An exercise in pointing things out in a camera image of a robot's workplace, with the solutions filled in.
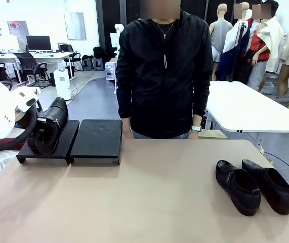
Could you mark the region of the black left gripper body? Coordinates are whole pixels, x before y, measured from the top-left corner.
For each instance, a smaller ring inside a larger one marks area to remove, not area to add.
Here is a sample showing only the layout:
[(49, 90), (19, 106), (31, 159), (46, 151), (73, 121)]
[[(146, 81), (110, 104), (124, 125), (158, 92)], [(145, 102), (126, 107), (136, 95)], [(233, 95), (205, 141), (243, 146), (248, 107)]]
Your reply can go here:
[(20, 119), (19, 121), (15, 122), (15, 128), (19, 129), (26, 129), (28, 127), (28, 120), (26, 119)]

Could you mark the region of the person's right hand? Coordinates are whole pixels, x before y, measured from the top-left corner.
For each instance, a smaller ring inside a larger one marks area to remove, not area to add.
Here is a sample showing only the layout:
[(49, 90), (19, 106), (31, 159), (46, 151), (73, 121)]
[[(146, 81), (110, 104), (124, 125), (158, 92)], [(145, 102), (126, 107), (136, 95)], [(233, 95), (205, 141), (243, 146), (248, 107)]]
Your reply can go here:
[(125, 139), (134, 139), (134, 135), (131, 131), (130, 118), (122, 119), (122, 133)]

